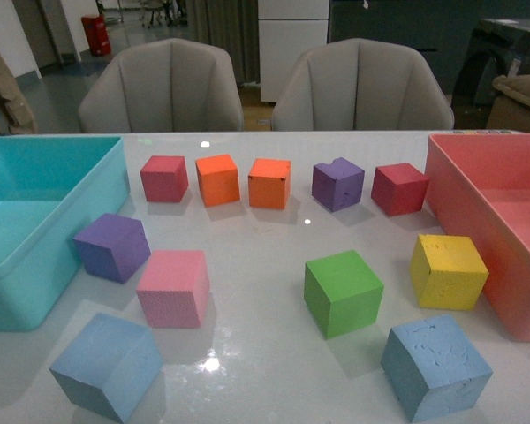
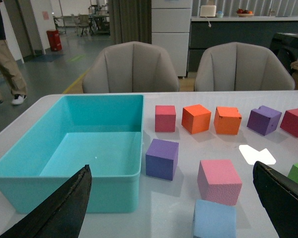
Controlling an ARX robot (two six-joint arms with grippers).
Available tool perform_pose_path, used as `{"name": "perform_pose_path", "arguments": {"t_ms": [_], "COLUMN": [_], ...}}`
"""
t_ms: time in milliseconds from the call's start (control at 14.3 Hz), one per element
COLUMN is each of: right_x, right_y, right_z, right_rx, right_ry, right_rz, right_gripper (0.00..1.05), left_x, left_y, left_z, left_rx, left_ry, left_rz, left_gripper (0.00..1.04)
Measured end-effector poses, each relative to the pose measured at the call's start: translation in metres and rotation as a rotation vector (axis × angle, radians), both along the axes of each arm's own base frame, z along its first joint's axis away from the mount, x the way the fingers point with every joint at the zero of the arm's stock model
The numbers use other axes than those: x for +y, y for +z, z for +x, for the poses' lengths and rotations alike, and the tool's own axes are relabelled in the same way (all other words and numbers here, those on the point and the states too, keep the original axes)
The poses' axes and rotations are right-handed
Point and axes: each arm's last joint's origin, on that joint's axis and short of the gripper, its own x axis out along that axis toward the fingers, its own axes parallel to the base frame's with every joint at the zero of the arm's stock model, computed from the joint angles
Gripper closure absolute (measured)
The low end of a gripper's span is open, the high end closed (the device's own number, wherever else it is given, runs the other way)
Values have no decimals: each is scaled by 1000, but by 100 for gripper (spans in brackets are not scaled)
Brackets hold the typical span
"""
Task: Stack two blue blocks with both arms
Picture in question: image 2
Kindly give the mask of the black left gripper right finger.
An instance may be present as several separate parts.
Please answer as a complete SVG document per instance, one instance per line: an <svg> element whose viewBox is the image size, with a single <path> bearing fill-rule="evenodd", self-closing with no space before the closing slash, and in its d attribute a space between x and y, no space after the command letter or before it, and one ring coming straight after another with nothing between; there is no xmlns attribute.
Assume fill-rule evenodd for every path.
<svg viewBox="0 0 298 238"><path fill-rule="evenodd" d="M278 236L298 238L298 183L257 161L253 184Z"/></svg>

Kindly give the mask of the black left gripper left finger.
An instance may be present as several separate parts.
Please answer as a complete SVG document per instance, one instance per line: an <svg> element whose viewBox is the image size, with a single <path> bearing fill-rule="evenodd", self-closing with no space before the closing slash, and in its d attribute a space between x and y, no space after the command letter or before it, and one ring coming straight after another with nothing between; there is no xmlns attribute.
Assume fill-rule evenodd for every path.
<svg viewBox="0 0 298 238"><path fill-rule="evenodd" d="M1 238L77 238L89 202L92 174L85 165Z"/></svg>

